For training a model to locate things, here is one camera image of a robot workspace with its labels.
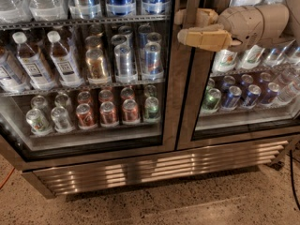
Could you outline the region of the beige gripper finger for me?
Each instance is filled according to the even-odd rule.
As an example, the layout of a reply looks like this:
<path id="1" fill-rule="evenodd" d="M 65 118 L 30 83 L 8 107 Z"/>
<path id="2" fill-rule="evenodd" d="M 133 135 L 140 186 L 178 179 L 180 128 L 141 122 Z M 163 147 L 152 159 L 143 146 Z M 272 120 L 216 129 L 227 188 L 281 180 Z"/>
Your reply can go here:
<path id="1" fill-rule="evenodd" d="M 181 25 L 187 15 L 186 9 L 180 9 L 174 15 L 174 23 Z M 218 21 L 218 14 L 211 8 L 198 8 L 195 17 L 196 27 L 205 27 Z"/>
<path id="2" fill-rule="evenodd" d="M 232 38 L 232 34 L 226 31 L 220 23 L 181 29 L 177 34 L 177 39 L 184 45 L 210 52 L 219 52 L 242 44 L 240 40 Z"/>

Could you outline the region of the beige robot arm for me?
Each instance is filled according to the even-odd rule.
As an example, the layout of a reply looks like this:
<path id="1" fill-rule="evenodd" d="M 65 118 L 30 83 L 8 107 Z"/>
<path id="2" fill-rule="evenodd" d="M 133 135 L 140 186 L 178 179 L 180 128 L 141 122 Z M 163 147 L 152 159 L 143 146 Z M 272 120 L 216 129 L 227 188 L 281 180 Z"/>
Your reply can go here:
<path id="1" fill-rule="evenodd" d="M 228 7 L 215 24 L 181 29 L 180 43 L 210 52 L 242 52 L 254 45 L 273 48 L 300 40 L 300 0 L 282 4 Z"/>

